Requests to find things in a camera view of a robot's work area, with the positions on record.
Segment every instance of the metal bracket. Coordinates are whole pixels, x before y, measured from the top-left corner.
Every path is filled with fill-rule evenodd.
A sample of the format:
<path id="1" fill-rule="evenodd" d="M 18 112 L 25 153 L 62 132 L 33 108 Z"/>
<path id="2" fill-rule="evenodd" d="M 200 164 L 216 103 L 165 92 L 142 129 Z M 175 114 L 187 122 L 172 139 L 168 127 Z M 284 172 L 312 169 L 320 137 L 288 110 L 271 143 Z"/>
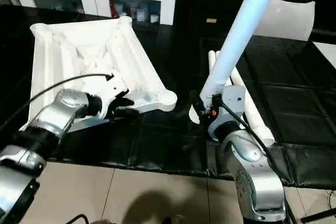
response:
<path id="1" fill-rule="evenodd" d="M 222 101 L 238 116 L 241 116 L 245 108 L 245 87 L 240 85 L 232 85 L 223 87 Z M 235 119 L 222 107 L 219 107 L 217 118 L 210 124 L 208 133 L 213 139 L 215 130 L 227 121 L 235 121 Z"/>

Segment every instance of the black mat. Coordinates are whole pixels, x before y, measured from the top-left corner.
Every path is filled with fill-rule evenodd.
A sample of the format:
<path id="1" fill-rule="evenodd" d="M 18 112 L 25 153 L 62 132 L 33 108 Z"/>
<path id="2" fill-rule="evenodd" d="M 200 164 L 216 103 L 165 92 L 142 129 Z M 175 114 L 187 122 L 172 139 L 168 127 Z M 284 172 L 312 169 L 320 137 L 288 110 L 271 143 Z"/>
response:
<path id="1" fill-rule="evenodd" d="M 34 23 L 104 19 L 26 7 L 0 7 L 0 123 L 29 98 Z M 231 179 L 215 157 L 217 144 L 188 118 L 189 92 L 208 75 L 207 52 L 224 38 L 204 38 L 166 25 L 133 25 L 167 89 L 172 112 L 152 111 L 68 134 L 52 161 Z M 311 42 L 253 37 L 238 70 L 276 137 L 270 148 L 284 185 L 336 189 L 336 70 Z M 3 147 L 27 110 L 0 132 Z"/>

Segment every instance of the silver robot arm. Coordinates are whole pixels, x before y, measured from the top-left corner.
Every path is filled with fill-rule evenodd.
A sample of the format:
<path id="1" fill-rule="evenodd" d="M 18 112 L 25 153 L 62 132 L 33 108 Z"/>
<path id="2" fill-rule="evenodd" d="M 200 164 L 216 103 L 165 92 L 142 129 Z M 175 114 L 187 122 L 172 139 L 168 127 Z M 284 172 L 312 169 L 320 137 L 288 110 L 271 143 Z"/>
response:
<path id="1" fill-rule="evenodd" d="M 119 91 L 110 99 L 108 109 L 115 109 L 117 100 L 124 103 L 128 100 L 122 98 L 128 91 L 124 83 L 118 81 L 117 84 Z M 39 188 L 36 178 L 74 120 L 107 110 L 102 108 L 103 103 L 100 97 L 84 92 L 61 90 L 25 131 L 17 132 L 13 143 L 0 153 L 0 224 L 20 222 Z"/>
<path id="2" fill-rule="evenodd" d="M 216 131 L 218 139 L 224 139 L 217 156 L 234 177 L 241 215 L 260 222 L 285 220 L 285 193 L 279 177 L 253 137 L 236 127 L 232 132 Z"/>
<path id="3" fill-rule="evenodd" d="M 210 110 L 205 108 L 197 92 L 191 93 L 191 100 L 200 123 L 221 143 L 216 158 L 235 180 L 244 223 L 284 221 L 285 193 L 280 178 L 269 166 L 268 158 L 256 140 L 218 105 L 223 101 L 240 117 L 244 112 L 245 88 L 224 87 L 222 95 L 213 96 Z"/>

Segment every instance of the white cylindrical rod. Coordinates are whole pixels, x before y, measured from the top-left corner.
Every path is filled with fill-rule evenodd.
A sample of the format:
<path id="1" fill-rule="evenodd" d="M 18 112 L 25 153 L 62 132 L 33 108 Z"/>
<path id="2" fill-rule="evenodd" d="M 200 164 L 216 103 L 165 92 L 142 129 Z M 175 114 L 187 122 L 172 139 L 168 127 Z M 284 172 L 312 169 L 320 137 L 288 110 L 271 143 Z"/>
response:
<path id="1" fill-rule="evenodd" d="M 231 73 L 232 82 L 234 85 L 245 86 L 237 68 L 234 68 Z M 271 146 L 274 143 L 274 136 L 271 130 L 265 125 L 261 118 L 253 99 L 246 88 L 245 94 L 245 115 L 251 129 L 259 136 L 266 146 Z"/>
<path id="2" fill-rule="evenodd" d="M 208 53 L 208 58 L 209 58 L 209 73 L 211 72 L 212 67 L 215 64 L 216 61 L 216 55 L 215 55 L 215 51 L 209 51 Z"/>
<path id="3" fill-rule="evenodd" d="M 236 66 L 247 43 L 270 0 L 244 0 L 226 37 L 221 52 L 201 91 L 206 107 L 212 103 L 212 95 L 222 92 L 223 85 Z"/>

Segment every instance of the robotic arm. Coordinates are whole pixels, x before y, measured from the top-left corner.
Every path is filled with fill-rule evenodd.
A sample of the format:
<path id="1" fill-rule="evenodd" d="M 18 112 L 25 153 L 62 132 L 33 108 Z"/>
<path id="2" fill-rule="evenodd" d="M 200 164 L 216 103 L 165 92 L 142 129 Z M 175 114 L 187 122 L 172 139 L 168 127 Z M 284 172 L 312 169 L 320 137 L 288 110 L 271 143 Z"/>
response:
<path id="1" fill-rule="evenodd" d="M 13 143 L 2 150 L 0 224 L 21 221 L 39 188 L 36 178 L 75 119 L 101 113 L 113 117 L 118 101 L 124 103 L 121 106 L 125 106 L 125 103 L 134 104 L 122 98 L 128 92 L 123 81 L 116 77 L 111 81 L 117 88 L 114 88 L 114 96 L 109 96 L 109 104 L 106 103 L 106 99 L 88 93 L 71 89 L 59 91 L 54 102 L 44 107 L 26 130 L 17 132 Z"/>

